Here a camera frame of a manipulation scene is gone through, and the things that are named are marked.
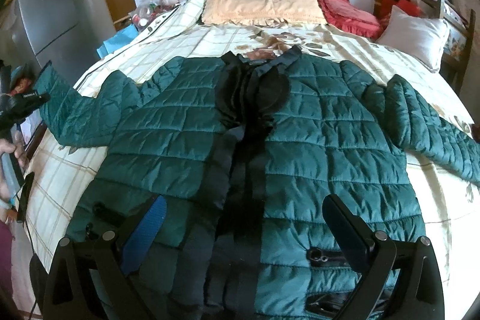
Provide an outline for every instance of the bed sheet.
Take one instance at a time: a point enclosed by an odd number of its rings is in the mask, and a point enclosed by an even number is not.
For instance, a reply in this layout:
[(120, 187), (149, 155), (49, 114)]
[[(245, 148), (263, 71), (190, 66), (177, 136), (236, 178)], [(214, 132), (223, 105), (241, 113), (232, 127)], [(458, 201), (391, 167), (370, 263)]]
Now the bed sheet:
[[(251, 59), (280, 55), (292, 45), (302, 51), (339, 62), (350, 60), (385, 84), (402, 75), (438, 111), (439, 115), (470, 133), (469, 113), (439, 74), (431, 74), (415, 58), (370, 43), (353, 34), (326, 26), (289, 25), (280, 28), (226, 24), (197, 24), (205, 0), (185, 5), (145, 30), (128, 46), (93, 65), (76, 84), (85, 96), (95, 97), (105, 78), (121, 70), (137, 83), (175, 56), (221, 56), (241, 53)], [(35, 252), (50, 269), (58, 241), (83, 191), (105, 158), (106, 147), (72, 148), (57, 143), (47, 131), (28, 171), (35, 181), (27, 210)], [(426, 232), (434, 245), (445, 295), (447, 320), (460, 320), (480, 292), (478, 240), (480, 192), (428, 159), (407, 153), (407, 173), (421, 206)]]

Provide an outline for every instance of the red ruffled cushion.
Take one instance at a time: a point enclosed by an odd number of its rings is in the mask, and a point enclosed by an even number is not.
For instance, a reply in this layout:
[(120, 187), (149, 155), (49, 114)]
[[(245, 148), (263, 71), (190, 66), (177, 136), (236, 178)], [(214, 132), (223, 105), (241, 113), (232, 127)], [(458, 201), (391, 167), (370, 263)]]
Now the red ruffled cushion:
[(342, 31), (377, 39), (383, 27), (373, 14), (360, 10), (349, 0), (317, 0), (327, 22)]

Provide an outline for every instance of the blue gripper pad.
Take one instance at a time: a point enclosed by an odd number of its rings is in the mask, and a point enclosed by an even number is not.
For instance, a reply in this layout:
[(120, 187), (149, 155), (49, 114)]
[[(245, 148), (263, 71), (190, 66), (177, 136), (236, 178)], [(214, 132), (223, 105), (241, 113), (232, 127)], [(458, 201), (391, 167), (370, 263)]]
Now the blue gripper pad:
[(120, 270), (127, 276), (137, 271), (167, 215), (167, 201), (158, 196), (122, 249)]

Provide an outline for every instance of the wooden furniture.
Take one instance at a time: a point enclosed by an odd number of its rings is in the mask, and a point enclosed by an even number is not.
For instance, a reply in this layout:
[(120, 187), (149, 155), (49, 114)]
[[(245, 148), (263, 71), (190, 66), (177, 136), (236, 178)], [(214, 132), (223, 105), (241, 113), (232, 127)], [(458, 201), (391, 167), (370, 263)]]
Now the wooden furniture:
[[(440, 75), (442, 75), (447, 83), (452, 86), (452, 89), (455, 91), (455, 93), (459, 95), (472, 50), (473, 34), (475, 32), (475, 11), (471, 9), (470, 18), (467, 20), (448, 0), (422, 1), (435, 10), (434, 16), (436, 18), (444, 19), (448, 23), (450, 29), (456, 29), (465, 38), (465, 47), (458, 58), (453, 57), (448, 51), (443, 52), (442, 64), (440, 68)], [(446, 12), (446, 4), (460, 16), (460, 19), (463, 21), (463, 25), (465, 26), (463, 26)]]

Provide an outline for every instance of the beige ruffled pillow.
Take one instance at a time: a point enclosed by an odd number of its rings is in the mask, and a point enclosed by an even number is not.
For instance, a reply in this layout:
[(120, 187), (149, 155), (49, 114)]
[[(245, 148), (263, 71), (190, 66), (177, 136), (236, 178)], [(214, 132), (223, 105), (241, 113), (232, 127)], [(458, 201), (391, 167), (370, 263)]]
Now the beige ruffled pillow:
[(327, 24), (317, 0), (207, 0), (202, 21), (260, 26)]

